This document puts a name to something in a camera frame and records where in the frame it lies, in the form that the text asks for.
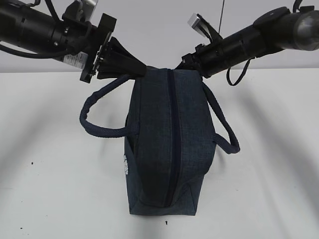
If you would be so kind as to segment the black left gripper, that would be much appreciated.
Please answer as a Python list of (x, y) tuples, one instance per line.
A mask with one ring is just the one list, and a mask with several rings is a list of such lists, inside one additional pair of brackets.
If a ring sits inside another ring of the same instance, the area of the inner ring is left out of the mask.
[(97, 27), (89, 21), (84, 22), (84, 35), (68, 42), (72, 52), (62, 59), (82, 70), (80, 81), (90, 82), (98, 68), (99, 77), (142, 77), (146, 74), (146, 65), (129, 53), (117, 38), (111, 37), (116, 21), (104, 13)]

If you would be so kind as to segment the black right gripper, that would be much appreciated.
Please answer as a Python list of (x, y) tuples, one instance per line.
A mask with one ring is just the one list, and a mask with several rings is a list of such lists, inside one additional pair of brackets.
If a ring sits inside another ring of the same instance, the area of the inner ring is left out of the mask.
[(224, 52), (220, 44), (200, 44), (196, 46), (194, 53), (182, 56), (176, 70), (194, 70), (208, 79), (211, 76), (224, 71)]

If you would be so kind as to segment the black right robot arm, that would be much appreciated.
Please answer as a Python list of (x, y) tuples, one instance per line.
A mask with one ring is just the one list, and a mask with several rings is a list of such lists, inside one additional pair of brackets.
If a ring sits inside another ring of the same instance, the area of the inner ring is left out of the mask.
[(274, 9), (225, 38), (199, 14), (194, 14), (188, 23), (210, 43), (200, 44), (194, 53), (184, 55), (177, 68), (196, 70), (207, 79), (240, 63), (285, 49), (319, 48), (319, 12), (314, 6), (302, 6), (299, 12), (290, 12), (287, 7)]

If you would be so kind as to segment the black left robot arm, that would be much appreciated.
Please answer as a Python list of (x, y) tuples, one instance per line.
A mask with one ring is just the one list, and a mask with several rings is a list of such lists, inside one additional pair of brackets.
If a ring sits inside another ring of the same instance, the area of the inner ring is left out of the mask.
[(23, 58), (63, 62), (81, 69), (80, 80), (86, 83), (94, 75), (98, 79), (124, 74), (135, 78), (146, 73), (146, 65), (112, 36), (116, 18), (104, 13), (98, 26), (91, 23), (96, 0), (75, 0), (62, 17), (58, 17), (52, 1), (45, 3), (50, 14), (35, 10), (40, 4), (38, 0), (0, 2), (1, 42), (24, 49), (17, 51), (2, 45), (1, 51)]

